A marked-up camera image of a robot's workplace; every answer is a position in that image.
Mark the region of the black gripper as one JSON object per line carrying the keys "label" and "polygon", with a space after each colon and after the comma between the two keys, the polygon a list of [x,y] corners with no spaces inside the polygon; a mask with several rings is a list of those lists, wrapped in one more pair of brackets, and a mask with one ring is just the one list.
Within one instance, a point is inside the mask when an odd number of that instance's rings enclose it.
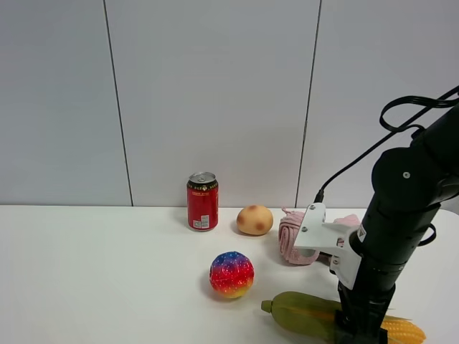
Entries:
{"label": "black gripper", "polygon": [[347,280],[338,276],[341,309],[334,315],[335,343],[387,343],[382,328],[384,316],[395,292],[396,275],[376,278],[349,288]]}

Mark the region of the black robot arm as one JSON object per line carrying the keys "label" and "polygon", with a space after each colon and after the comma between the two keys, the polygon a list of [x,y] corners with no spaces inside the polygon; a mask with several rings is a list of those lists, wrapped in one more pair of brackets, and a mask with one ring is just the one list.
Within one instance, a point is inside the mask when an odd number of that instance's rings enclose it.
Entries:
{"label": "black robot arm", "polygon": [[458,107],[410,146],[383,152],[372,170],[374,195],[349,243],[361,258],[352,288],[338,285],[336,343],[386,343],[381,328],[395,282],[441,203],[458,195]]}

